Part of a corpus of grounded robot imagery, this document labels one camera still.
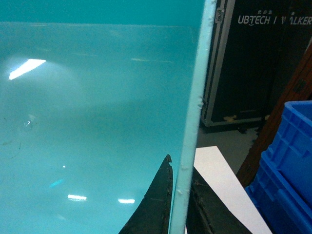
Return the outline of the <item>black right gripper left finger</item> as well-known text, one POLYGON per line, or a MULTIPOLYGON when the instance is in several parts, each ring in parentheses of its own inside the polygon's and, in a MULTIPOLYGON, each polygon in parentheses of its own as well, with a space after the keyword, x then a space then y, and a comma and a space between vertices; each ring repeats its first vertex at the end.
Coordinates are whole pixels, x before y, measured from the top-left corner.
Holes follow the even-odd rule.
POLYGON ((171 156, 166 155, 141 203, 120 230, 121 234, 166 234, 173 193, 171 156))

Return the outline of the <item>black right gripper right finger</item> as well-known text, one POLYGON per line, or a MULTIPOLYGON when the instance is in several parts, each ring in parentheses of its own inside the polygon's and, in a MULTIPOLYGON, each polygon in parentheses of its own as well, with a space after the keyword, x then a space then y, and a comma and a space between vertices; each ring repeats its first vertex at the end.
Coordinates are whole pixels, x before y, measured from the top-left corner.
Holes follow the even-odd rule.
POLYGON ((250 233, 229 211, 197 169, 193 170, 186 229, 189 234, 250 233))

